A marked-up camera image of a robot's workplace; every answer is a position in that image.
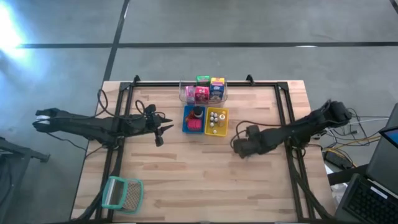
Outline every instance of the gray floor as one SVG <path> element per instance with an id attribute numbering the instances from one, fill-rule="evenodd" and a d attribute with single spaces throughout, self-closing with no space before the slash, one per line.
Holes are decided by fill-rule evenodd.
<path id="1" fill-rule="evenodd" d="M 123 0 L 0 1 L 0 12 L 7 12 L 0 29 L 8 30 L 0 41 L 111 43 L 122 4 Z M 132 0 L 120 42 L 398 41 L 397 22 L 389 0 Z M 2 49 L 0 136 L 51 154 L 47 164 L 30 163 L 6 223 L 69 218 L 83 152 L 35 132 L 31 122 L 36 110 L 52 107 L 92 115 L 109 53 L 110 49 Z M 388 116 L 398 102 L 397 58 L 398 47 L 119 49 L 110 79 L 140 75 L 143 80 L 178 80 L 210 74 L 240 80 L 251 74 L 258 80 L 305 80 L 313 109 L 331 98 L 359 115 Z M 373 133 L 385 123 L 368 122 L 364 127 Z M 87 144 L 83 138 L 57 135 Z M 322 138 L 324 146 L 330 142 Z M 365 164 L 374 147 L 346 151 L 355 163 Z"/>

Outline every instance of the wooden tabletop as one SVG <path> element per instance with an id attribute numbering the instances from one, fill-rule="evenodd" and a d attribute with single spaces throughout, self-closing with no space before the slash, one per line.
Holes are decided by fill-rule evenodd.
<path id="1" fill-rule="evenodd" d="M 299 119 L 311 111 L 304 82 L 287 82 L 294 115 Z M 115 109 L 119 84 L 103 85 L 110 111 Z M 173 120 L 174 127 L 163 135 L 161 147 L 156 147 L 153 134 L 126 139 L 120 176 L 144 182 L 144 201 L 137 215 L 115 212 L 115 222 L 296 221 L 284 146 L 248 159 L 241 159 L 229 146 L 241 120 L 280 124 L 272 87 L 228 88 L 223 107 L 229 109 L 229 124 L 224 138 L 182 132 L 183 104 L 178 87 L 135 87 L 133 105 L 135 100 L 146 106 L 155 104 L 157 111 Z M 131 113 L 136 114 L 135 106 L 132 108 Z M 288 118 L 285 101 L 284 111 Z M 88 152 L 98 146 L 91 142 Z M 98 193 L 105 155 L 106 150 L 101 149 L 85 161 L 72 218 L 83 213 Z M 304 160 L 312 192 L 333 214 L 335 206 L 320 149 L 308 147 Z M 306 210 L 302 192 L 301 199 Z"/>

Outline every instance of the black metal frame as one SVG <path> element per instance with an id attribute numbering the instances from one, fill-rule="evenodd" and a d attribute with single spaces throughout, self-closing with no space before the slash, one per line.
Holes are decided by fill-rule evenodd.
<path id="1" fill-rule="evenodd" d="M 138 76 L 136 76 L 134 78 L 134 81 L 131 83 L 130 82 L 121 82 L 120 86 L 119 86 L 119 95 L 118 95 L 118 100 L 116 103 L 115 114 L 116 115 L 120 114 L 121 103 L 123 100 L 123 94 L 126 90 L 128 90 L 128 94 L 127 94 L 126 110 L 125 110 L 124 114 L 129 114 L 134 87 L 160 87 L 160 86 L 179 87 L 179 85 L 180 85 L 179 82 L 140 82 L 140 78 Z M 284 114 L 284 107 L 282 105 L 282 97 L 280 94 L 280 92 L 283 91 L 285 94 L 285 100 L 286 100 L 286 104 L 287 104 L 287 111 L 289 114 L 290 122 L 294 121 L 295 118 L 294 118 L 293 106 L 292 106 L 292 101 L 290 99 L 289 86 L 288 86 L 287 82 L 255 82 L 253 80 L 252 76 L 248 75 L 246 78 L 246 81 L 228 82 L 228 86 L 229 87 L 234 87 L 234 86 L 273 87 L 275 90 L 275 97 L 276 97 L 276 102 L 277 102 L 281 125 L 287 124 L 286 119 L 285 119 L 285 114 Z M 123 151 L 124 151 L 124 139 L 121 140 L 119 147 L 115 150 L 117 150 L 118 154 L 117 154 L 117 158 L 116 158 L 115 167 L 114 167 L 114 170 L 112 171 L 111 175 L 119 175 L 120 174 L 121 161 L 123 158 Z M 290 164 L 290 165 L 293 164 L 293 166 L 294 166 L 294 160 L 293 160 L 293 155 L 292 155 L 293 149 L 287 141 L 285 142 L 285 150 L 286 150 L 288 164 Z M 103 188 L 103 186 L 105 185 L 105 183 L 109 177 L 112 154 L 113 154 L 113 151 L 109 150 L 106 155 L 104 173 L 103 173 L 103 178 L 101 181 L 101 188 Z M 297 160 L 298 160 L 298 164 L 299 164 L 300 175 L 301 175 L 302 179 L 304 180 L 305 184 L 308 185 L 307 172 L 305 170 L 304 159 L 303 159 L 303 155 L 302 155 L 301 151 L 297 151 Z M 305 197 L 305 199 L 306 199 L 306 203 L 307 203 L 309 218 L 304 218 L 301 201 L 300 201 L 299 188 L 298 188 L 297 182 L 293 178 L 293 170 L 291 169 L 291 166 L 289 166 L 289 174 L 290 174 L 290 181 L 292 183 L 294 204 L 295 204 L 295 210 L 296 210 L 296 215 L 297 215 L 298 221 L 299 222 L 301 220 L 317 221 L 315 218 L 313 205 L 311 204 L 311 202 L 309 201 L 309 199 L 307 197 Z M 102 208 L 101 208 L 100 202 L 97 204 L 96 208 L 97 209 L 96 209 L 95 219 L 90 220 L 90 223 L 91 222 L 93 222 L 93 223 L 104 223 L 104 222 L 112 223 L 113 222 L 113 210 L 108 210 L 107 217 L 102 218 Z"/>

